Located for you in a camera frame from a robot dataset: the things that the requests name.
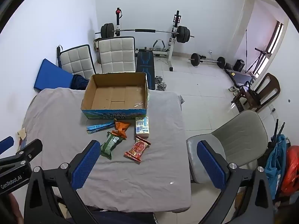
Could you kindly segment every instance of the gray office chair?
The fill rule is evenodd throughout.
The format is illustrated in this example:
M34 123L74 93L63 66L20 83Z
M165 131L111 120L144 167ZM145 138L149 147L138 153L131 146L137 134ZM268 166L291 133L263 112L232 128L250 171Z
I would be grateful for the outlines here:
M228 163L243 166L264 154L268 145L265 127L259 115L245 110L210 134L192 136L186 140L190 173L195 183L205 183L210 178L197 156L198 142L206 140L216 153Z

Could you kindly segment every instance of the mattress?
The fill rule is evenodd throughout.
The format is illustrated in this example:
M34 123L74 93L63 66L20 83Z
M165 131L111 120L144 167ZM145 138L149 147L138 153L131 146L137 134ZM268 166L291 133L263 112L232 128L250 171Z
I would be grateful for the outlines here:
M59 167L70 162L91 140L101 144L107 131L87 134L86 126L107 122L88 120L80 110L84 91L44 89L29 106L23 127L27 142L38 138L43 151L31 167ZM100 156L83 188L77 192L88 206L123 212L181 212L191 205L189 162L178 96L172 92L149 92L147 109L151 145L141 163L124 157L135 142L135 122L113 151L112 160Z

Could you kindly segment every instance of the shoe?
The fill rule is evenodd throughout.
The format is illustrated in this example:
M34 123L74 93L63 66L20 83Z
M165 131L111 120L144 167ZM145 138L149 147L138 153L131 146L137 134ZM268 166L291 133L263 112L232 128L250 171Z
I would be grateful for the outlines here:
M238 93L239 93L239 90L237 90L237 91L234 91L234 96L237 96L237 95L238 95Z
M235 86L231 86L228 90L231 91L231 92L235 92L238 89Z

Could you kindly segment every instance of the black weight plate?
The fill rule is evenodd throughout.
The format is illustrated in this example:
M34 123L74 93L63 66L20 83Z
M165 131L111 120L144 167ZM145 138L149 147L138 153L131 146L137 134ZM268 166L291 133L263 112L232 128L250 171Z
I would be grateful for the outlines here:
M184 26L183 26L183 28L185 30L185 35L184 35L184 39L183 39L182 43L186 43L186 40L187 40L187 37L188 37L188 29L187 29L187 27L184 27Z
M217 65L223 69L224 66L225 66L225 58L220 56L218 59L217 59Z
M186 37L186 42L188 42L189 41L189 39L190 39L190 30L189 29L187 29L187 37Z
M108 24L104 24L102 27L101 27L101 38L102 39L106 39L107 38L107 25Z
M178 26L177 32L178 32L178 35L176 35L176 41L178 41L179 43L184 43L185 27Z
M107 34L107 38L112 38L114 37L114 25L113 23L109 23L107 24L107 29L106 29L106 34Z
M200 62L200 55L197 54L197 53L193 53L191 55L191 64L192 64L192 66L198 66L199 62Z

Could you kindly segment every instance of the open cardboard box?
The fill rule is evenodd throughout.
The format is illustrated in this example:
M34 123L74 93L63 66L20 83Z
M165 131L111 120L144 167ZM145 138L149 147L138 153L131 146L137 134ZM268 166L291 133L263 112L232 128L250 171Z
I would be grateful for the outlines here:
M88 119L132 119L146 115L147 101L146 73L95 74L85 90L81 110Z

